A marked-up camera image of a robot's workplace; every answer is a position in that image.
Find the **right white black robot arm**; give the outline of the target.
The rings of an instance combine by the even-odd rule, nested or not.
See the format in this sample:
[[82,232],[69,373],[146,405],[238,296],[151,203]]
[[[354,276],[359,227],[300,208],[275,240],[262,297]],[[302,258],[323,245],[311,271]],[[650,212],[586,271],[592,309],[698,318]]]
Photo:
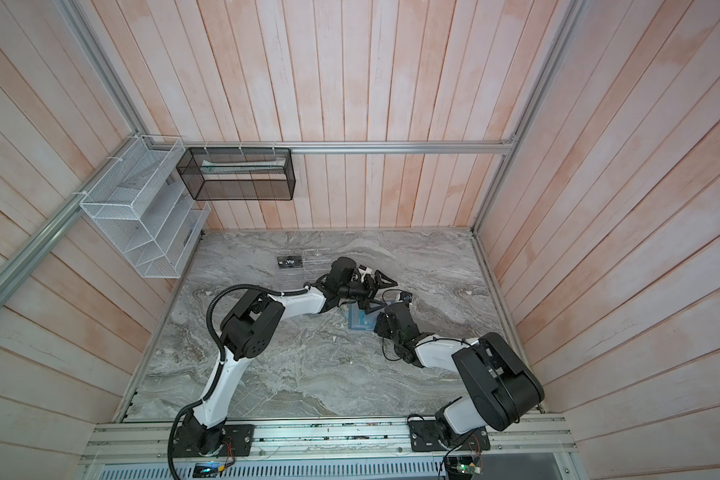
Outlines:
[[459,339],[422,332],[407,304],[387,306],[377,317],[374,332],[393,343],[404,362],[459,375],[467,395],[439,409],[434,426],[442,441],[475,429],[503,431],[545,399],[531,369],[496,332]]

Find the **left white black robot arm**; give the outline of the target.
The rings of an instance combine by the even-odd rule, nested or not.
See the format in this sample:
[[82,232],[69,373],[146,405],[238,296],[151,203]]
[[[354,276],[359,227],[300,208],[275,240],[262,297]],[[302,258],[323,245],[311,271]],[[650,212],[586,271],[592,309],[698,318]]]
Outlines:
[[298,290],[276,291],[253,284],[221,290],[205,314],[206,328],[218,349],[217,363],[201,398],[180,411],[175,425],[204,454],[217,449],[243,373],[269,346],[282,320],[322,314],[344,302],[370,313],[382,305],[377,293],[397,285],[379,270],[340,257],[328,273]]

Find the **clear acrylic card stand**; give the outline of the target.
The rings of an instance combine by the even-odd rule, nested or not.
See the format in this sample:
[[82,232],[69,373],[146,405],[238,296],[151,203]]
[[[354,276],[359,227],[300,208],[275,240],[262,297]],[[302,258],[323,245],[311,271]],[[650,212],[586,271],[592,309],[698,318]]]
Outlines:
[[322,270],[325,258],[321,255],[291,254],[277,257],[279,269]]

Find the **black card in stand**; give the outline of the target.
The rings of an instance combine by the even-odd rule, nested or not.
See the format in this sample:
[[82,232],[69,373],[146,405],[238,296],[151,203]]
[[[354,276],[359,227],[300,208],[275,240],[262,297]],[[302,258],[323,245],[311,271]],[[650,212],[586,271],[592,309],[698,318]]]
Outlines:
[[303,258],[300,255],[284,255],[277,257],[279,269],[302,268]]

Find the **white ventilation grille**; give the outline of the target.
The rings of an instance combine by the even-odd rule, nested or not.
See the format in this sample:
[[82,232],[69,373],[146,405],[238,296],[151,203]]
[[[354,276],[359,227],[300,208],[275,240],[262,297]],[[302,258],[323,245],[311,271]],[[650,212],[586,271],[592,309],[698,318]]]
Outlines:
[[211,463],[183,463],[181,479],[437,479],[431,457],[239,461],[218,472]]

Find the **black mesh basket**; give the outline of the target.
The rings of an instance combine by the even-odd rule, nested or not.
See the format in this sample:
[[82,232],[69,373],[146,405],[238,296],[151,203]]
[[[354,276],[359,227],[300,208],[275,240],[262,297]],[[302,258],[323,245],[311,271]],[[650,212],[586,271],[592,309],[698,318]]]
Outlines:
[[199,201],[290,201],[296,187],[286,148],[191,147],[177,172]]

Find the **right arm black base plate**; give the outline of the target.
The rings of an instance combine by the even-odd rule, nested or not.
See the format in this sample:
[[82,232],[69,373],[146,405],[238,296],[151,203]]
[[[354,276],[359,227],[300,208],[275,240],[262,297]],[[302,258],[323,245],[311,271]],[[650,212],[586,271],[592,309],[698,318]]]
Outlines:
[[458,434],[444,421],[427,420],[420,416],[409,418],[407,426],[414,452],[446,452],[455,449],[482,453],[491,449],[488,434],[482,428]]

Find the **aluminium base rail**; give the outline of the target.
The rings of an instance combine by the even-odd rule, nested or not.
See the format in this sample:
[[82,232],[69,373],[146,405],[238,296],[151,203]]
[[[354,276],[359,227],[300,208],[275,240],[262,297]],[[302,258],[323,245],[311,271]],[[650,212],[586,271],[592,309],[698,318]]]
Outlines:
[[[450,446],[419,425],[419,417],[350,417],[231,421],[226,433],[234,456],[242,460],[295,460],[412,457],[444,453]],[[94,429],[80,463],[133,464],[163,462],[170,446],[169,423],[102,424]],[[565,418],[531,413],[504,431],[488,427],[465,436],[460,451],[490,454],[576,452]]]

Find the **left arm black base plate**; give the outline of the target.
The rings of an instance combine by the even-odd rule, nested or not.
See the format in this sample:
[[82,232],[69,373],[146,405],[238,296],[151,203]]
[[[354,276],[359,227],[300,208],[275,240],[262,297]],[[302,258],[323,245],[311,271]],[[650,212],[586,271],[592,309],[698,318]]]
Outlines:
[[200,424],[180,425],[171,440],[174,458],[247,457],[250,454],[253,424],[218,425],[207,429]]

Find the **aluminium frame rail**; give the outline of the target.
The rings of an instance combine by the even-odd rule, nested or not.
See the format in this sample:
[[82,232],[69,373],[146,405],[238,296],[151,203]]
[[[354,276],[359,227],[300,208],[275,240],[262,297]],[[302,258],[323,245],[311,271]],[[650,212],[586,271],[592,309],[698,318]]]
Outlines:
[[498,142],[566,1],[0,1],[0,266],[130,136],[317,145],[286,202],[226,229],[456,227],[480,155],[427,179],[394,143]]

